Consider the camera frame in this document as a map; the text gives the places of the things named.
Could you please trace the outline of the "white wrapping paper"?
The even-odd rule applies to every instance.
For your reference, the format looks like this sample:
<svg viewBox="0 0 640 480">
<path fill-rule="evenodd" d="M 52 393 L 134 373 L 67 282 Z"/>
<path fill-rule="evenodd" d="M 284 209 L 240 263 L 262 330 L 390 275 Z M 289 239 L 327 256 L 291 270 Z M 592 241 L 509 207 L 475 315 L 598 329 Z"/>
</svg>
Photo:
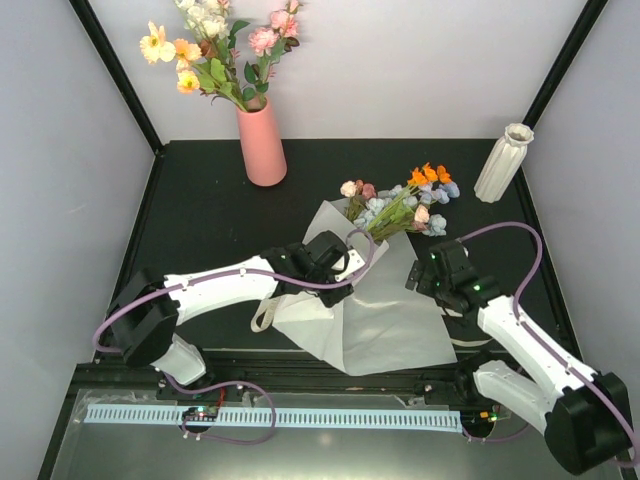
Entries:
<svg viewBox="0 0 640 480">
<path fill-rule="evenodd" d="M 452 364 L 441 308 L 405 288 L 416 259 L 408 236 L 396 234 L 376 247 L 352 295 L 332 308 L 307 293 L 282 297 L 272 327 L 350 376 Z"/>
</svg>

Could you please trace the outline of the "cream ribbon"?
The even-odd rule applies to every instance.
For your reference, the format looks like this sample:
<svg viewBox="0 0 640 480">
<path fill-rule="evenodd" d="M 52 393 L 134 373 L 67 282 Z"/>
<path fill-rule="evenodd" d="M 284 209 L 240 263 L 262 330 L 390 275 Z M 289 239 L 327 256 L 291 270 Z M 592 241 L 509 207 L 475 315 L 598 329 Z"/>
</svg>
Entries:
<svg viewBox="0 0 640 480">
<path fill-rule="evenodd" d="M 260 302 L 250 321 L 253 333 L 261 333 L 271 327 L 279 303 L 279 298 L 265 299 Z"/>
</svg>

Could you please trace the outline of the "mixed flower bouquet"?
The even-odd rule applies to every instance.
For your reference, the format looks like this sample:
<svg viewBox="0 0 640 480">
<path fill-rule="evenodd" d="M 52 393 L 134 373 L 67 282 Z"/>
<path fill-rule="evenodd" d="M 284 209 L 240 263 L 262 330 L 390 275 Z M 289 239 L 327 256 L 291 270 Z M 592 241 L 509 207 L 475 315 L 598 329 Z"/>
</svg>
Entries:
<svg viewBox="0 0 640 480">
<path fill-rule="evenodd" d="M 460 190 L 445 166 L 426 163 L 414 168 L 406 183 L 389 190 L 349 180 L 341 185 L 340 194 L 348 200 L 347 220 L 382 242 L 398 233 L 444 236 L 447 220 L 431 209 L 459 198 Z"/>
</svg>

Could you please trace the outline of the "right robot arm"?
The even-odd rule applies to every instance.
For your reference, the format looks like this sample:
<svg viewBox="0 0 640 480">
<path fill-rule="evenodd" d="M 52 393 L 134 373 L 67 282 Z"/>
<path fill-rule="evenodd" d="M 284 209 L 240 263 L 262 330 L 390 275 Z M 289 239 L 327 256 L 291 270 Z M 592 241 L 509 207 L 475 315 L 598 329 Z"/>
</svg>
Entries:
<svg viewBox="0 0 640 480">
<path fill-rule="evenodd" d="M 475 323 L 523 369 L 517 372 L 486 351 L 473 355 L 455 374 L 461 400 L 485 398 L 504 405 L 538 431 L 555 460 L 574 475 L 632 449 L 633 423 L 622 380 L 562 348 L 493 277 L 477 273 L 461 243 L 432 247 L 426 261 L 413 263 L 406 287 Z"/>
</svg>

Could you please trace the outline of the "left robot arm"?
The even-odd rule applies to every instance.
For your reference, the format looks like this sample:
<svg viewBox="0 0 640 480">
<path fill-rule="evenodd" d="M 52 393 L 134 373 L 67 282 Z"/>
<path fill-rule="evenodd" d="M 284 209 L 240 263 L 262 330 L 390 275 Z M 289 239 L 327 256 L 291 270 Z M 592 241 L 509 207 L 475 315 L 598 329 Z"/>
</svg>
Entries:
<svg viewBox="0 0 640 480">
<path fill-rule="evenodd" d="M 169 375 L 193 399 L 207 397 L 215 376 L 201 351 L 177 328 L 205 313 L 251 301 L 308 293 L 326 308 L 353 291 L 372 260 L 331 231 L 308 243 L 263 251 L 229 267 L 193 274 L 135 274 L 109 307 L 109 350 L 129 368 L 151 366 Z"/>
</svg>

